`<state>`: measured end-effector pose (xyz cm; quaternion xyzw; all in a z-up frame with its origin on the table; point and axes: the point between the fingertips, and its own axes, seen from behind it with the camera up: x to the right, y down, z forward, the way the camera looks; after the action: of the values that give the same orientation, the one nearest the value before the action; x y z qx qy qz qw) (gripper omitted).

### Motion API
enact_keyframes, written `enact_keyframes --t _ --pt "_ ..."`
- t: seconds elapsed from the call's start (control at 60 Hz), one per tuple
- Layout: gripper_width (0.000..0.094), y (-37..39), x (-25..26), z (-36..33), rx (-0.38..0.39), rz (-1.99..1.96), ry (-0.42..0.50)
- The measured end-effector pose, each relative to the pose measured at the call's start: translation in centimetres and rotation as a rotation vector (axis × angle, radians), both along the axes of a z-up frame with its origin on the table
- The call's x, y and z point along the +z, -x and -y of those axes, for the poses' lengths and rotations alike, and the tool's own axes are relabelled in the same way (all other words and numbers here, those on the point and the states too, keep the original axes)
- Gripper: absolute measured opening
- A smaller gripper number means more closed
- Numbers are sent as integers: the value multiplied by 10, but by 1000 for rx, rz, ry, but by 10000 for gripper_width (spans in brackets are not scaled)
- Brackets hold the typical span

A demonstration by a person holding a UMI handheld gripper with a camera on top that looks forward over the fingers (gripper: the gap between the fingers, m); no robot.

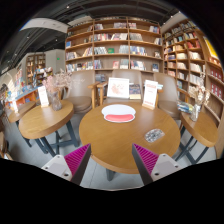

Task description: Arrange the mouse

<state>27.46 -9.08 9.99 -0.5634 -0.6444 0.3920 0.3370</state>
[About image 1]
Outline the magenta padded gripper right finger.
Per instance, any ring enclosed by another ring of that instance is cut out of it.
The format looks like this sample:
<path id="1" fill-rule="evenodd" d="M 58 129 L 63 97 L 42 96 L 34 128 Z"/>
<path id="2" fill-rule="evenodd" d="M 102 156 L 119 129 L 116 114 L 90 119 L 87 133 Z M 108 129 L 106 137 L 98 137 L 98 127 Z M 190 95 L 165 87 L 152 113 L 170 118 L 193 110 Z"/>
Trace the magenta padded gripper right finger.
<path id="1" fill-rule="evenodd" d="M 132 145 L 132 155 L 144 185 L 182 169 L 169 155 L 156 154 L 137 144 Z"/>

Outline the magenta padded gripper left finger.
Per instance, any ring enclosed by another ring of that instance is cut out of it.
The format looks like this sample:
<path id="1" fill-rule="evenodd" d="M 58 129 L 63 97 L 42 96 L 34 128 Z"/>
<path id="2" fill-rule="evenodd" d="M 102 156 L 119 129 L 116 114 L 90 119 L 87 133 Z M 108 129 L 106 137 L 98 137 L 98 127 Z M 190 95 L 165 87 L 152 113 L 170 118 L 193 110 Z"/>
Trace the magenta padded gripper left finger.
<path id="1" fill-rule="evenodd" d="M 76 185 L 82 181 L 89 158 L 91 145 L 84 145 L 66 156 L 56 155 L 42 169 Z"/>

